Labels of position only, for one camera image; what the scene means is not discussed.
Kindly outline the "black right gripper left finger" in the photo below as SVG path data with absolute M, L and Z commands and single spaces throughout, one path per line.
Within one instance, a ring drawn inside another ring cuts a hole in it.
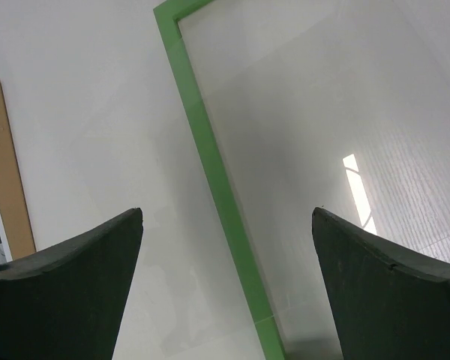
M 0 359 L 111 359 L 142 238 L 131 208 L 0 265 Z

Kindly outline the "green wooden photo frame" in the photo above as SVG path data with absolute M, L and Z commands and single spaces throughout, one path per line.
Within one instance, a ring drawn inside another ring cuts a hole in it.
M 285 359 L 272 306 L 179 28 L 181 20 L 208 4 L 164 1 L 154 9 L 154 17 L 263 354 L 266 359 Z

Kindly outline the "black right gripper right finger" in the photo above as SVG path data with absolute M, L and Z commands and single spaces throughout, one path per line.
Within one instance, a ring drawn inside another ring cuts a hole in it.
M 324 208 L 312 235 L 345 359 L 450 359 L 450 263 Z

